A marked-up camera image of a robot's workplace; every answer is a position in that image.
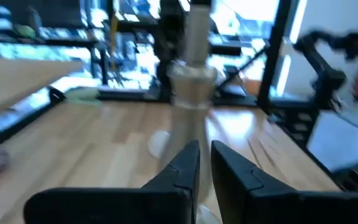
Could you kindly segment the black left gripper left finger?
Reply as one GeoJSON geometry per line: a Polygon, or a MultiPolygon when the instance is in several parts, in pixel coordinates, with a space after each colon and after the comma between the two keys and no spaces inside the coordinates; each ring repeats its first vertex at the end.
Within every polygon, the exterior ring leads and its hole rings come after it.
{"type": "Polygon", "coordinates": [[[31,196],[25,224],[195,224],[200,147],[190,141],[141,188],[60,187],[31,196]]]}

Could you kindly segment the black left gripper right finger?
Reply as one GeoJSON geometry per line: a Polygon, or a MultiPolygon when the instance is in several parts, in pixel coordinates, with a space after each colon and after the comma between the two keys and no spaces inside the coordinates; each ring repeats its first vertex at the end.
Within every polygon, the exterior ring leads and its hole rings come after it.
{"type": "Polygon", "coordinates": [[[224,224],[358,224],[358,192],[296,190],[221,141],[211,169],[224,224]]]}

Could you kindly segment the white lightbulb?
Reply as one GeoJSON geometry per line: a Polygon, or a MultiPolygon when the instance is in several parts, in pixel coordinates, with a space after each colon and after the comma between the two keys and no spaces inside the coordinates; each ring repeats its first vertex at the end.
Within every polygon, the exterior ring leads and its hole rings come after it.
{"type": "Polygon", "coordinates": [[[154,132],[148,142],[148,150],[150,154],[157,159],[160,159],[169,137],[170,133],[167,131],[160,130],[154,132]]]}

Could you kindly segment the brushed metal lamp base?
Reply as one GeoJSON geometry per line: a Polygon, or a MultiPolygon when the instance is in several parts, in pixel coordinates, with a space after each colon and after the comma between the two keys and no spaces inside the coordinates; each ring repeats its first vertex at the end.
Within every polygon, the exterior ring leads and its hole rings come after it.
{"type": "Polygon", "coordinates": [[[209,55],[209,13],[212,0],[191,0],[185,20],[182,56],[168,72],[172,88],[172,128],[160,158],[165,167],[190,140],[200,146],[200,188],[196,224],[220,224],[214,213],[204,205],[212,187],[210,149],[207,141],[206,115],[218,71],[206,65],[209,55]]]}

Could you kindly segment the light green stapler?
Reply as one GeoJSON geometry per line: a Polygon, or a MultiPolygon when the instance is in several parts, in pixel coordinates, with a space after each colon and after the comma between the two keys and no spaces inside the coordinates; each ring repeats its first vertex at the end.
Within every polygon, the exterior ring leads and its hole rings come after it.
{"type": "Polygon", "coordinates": [[[98,105],[99,89],[96,87],[79,86],[64,93],[67,102],[78,104],[98,105]]]}

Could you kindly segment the tan wooden desk top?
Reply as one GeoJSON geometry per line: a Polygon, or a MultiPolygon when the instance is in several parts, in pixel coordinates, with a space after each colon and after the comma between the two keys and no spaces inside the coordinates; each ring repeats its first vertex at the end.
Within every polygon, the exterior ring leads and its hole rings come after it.
{"type": "Polygon", "coordinates": [[[82,68],[79,61],[0,58],[0,112],[82,68]]]}

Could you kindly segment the green crumpled bag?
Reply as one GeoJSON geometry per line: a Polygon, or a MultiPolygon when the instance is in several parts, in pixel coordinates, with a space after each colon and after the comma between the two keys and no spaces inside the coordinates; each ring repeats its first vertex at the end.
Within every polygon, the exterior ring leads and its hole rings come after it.
{"type": "Polygon", "coordinates": [[[21,38],[35,39],[37,37],[35,30],[30,26],[14,25],[14,32],[21,38]]]}

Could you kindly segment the black metal table frame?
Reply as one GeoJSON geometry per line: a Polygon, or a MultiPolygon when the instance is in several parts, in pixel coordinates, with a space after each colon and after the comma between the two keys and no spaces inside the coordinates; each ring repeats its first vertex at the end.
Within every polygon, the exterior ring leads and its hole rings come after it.
{"type": "MultiPolygon", "coordinates": [[[[283,44],[278,41],[284,37],[285,34],[285,23],[290,19],[290,15],[294,13],[292,4],[298,3],[299,0],[282,0],[278,5],[278,15],[272,28],[272,35],[270,36],[267,45],[258,51],[253,58],[245,63],[241,68],[238,68],[236,72],[232,73],[231,76],[226,78],[221,84],[216,87],[219,91],[226,86],[230,81],[234,79],[235,75],[238,75],[240,71],[245,70],[256,60],[257,57],[265,54],[267,56],[267,71],[264,72],[265,77],[262,79],[262,93],[258,96],[255,102],[250,102],[245,99],[228,98],[220,99],[213,98],[213,103],[218,106],[261,106],[265,108],[270,103],[267,99],[267,85],[273,80],[273,66],[278,62],[280,47],[283,44]]],[[[110,41],[101,42],[95,40],[79,41],[79,40],[48,40],[45,44],[52,46],[67,46],[67,47],[87,47],[89,50],[97,49],[101,53],[101,59],[99,60],[99,66],[102,70],[102,84],[107,84],[107,51],[111,49],[110,41]]],[[[170,82],[163,81],[159,90],[159,94],[156,98],[146,98],[146,96],[137,96],[134,92],[119,93],[113,92],[102,92],[102,95],[98,97],[99,100],[109,101],[142,101],[142,102],[153,102],[153,103],[168,103],[172,100],[172,87],[168,86],[170,82]]],[[[30,123],[34,122],[37,118],[48,112],[53,107],[57,106],[67,98],[63,93],[54,88],[48,87],[49,102],[38,109],[32,109],[30,112],[24,115],[24,117],[17,119],[12,125],[5,129],[0,129],[0,144],[7,141],[13,135],[24,129],[30,123]]]]}

